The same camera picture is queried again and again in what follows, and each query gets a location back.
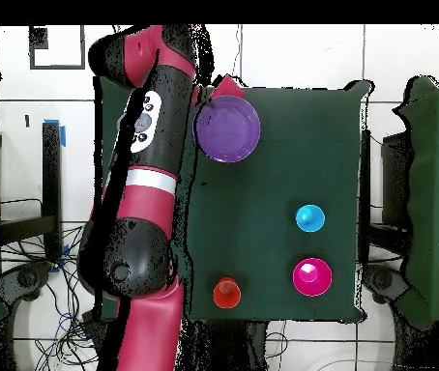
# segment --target magenta cup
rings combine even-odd
[[[304,296],[321,296],[331,284],[332,270],[321,259],[305,259],[293,270],[293,285]]]

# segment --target white tile wall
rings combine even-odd
[[[363,24],[246,24],[250,87],[343,88],[363,75]]]
[[[395,343],[359,343],[357,371],[392,371]]]
[[[48,26],[52,48],[36,51],[38,64],[42,59],[52,64],[78,61],[73,40],[76,27]],[[207,28],[216,61],[213,79],[218,73],[231,73],[235,65],[234,73],[240,74],[250,87],[338,89],[352,80],[372,80],[375,90],[370,95],[367,124],[379,143],[384,136],[405,130],[392,109],[401,102],[407,80],[425,73],[439,81],[439,26],[244,25],[242,34],[236,24],[211,24]],[[85,26],[86,53],[93,41],[112,31],[110,25]],[[237,38],[241,37],[243,52],[235,64],[239,50]],[[54,52],[56,44],[66,46],[63,54]],[[87,220],[93,195],[94,117],[92,102],[84,100],[94,97],[92,73],[87,60],[84,71],[30,71],[27,52],[27,27],[0,27],[2,199],[42,197],[41,126],[44,119],[58,119],[67,130],[67,146],[62,147],[63,219]],[[25,126],[26,114],[29,128]],[[371,203],[381,206],[382,164],[378,142],[371,142]],[[39,214],[39,204],[4,206],[3,213],[9,218],[33,216]],[[381,221],[380,209],[371,210],[371,220]],[[64,229],[76,226],[66,223]],[[65,243],[72,243],[75,234],[69,234]],[[376,248],[370,252],[375,259],[393,256]],[[76,247],[71,254],[76,254]],[[13,256],[3,252],[2,257]],[[15,263],[5,260],[3,270]],[[66,268],[73,272],[74,264],[68,263]],[[67,311],[67,285],[62,273],[51,273],[48,283],[57,295],[60,310]],[[77,285],[77,294],[81,311],[90,309],[93,298],[81,285]],[[362,293],[362,308],[367,319],[358,325],[288,321],[284,334],[291,341],[281,356],[268,358],[270,371],[388,371],[390,365],[382,362],[355,362],[356,359],[393,360],[395,335],[390,309],[374,303],[366,289]],[[268,332],[282,331],[282,324],[270,323]],[[21,304],[15,322],[15,351],[20,371],[34,371],[41,356],[32,338],[53,337],[58,326],[59,315],[47,287],[38,300]],[[276,334],[270,336],[270,340],[280,339]],[[268,341],[267,356],[279,353],[282,347],[286,347],[284,341]]]
[[[367,24],[365,76],[376,84],[370,99],[402,101],[407,81],[439,81],[439,24]]]

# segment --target black frame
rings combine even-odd
[[[63,252],[61,146],[58,124],[43,124],[43,204],[41,216],[0,221],[0,246],[39,235],[44,235],[46,259],[52,263],[58,262]]]

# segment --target red cup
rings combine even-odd
[[[240,287],[231,277],[222,278],[213,291],[213,300],[219,308],[233,308],[240,301]]]

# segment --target purple bowl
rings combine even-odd
[[[261,125],[255,109],[246,100],[221,96],[197,113],[194,130],[208,157],[219,162],[238,162],[257,146]]]

